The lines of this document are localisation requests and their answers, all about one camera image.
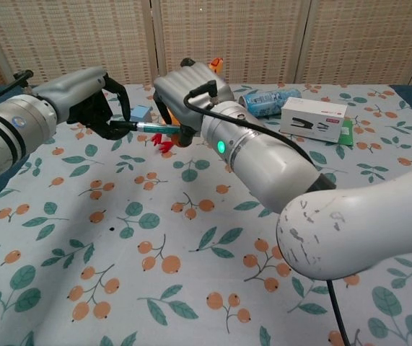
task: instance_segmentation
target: table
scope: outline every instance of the table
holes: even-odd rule
[[[232,90],[278,87],[350,106],[353,147],[292,136],[339,188],[412,170],[412,109],[390,87]],[[151,86],[127,89],[159,119]],[[142,133],[59,125],[0,194],[0,345],[341,345],[325,283],[289,270],[276,220],[200,138],[161,155]],[[335,287],[353,345],[412,345],[412,254]]]

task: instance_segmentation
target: tablecloth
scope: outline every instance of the tablecloth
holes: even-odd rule
[[[412,109],[388,86],[232,90],[293,87],[349,106],[353,147],[290,136],[339,188],[412,170]],[[127,90],[159,119],[151,86]],[[201,138],[161,155],[147,134],[61,124],[0,194],[0,345],[342,345],[325,283],[282,259],[277,217]],[[335,287],[353,345],[412,345],[412,254]]]

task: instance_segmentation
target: blue can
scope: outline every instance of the blue can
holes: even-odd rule
[[[276,90],[244,95],[240,97],[238,102],[254,117],[265,117],[281,114],[281,107],[284,106],[289,97],[300,98],[302,95],[297,89]]]

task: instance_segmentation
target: white box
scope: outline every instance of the white box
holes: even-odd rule
[[[290,97],[281,108],[283,133],[338,142],[346,105]]]

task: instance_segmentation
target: blue block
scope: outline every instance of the blue block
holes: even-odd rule
[[[143,121],[145,123],[150,123],[152,120],[149,113],[152,110],[152,107],[135,106],[131,111],[131,121]]]

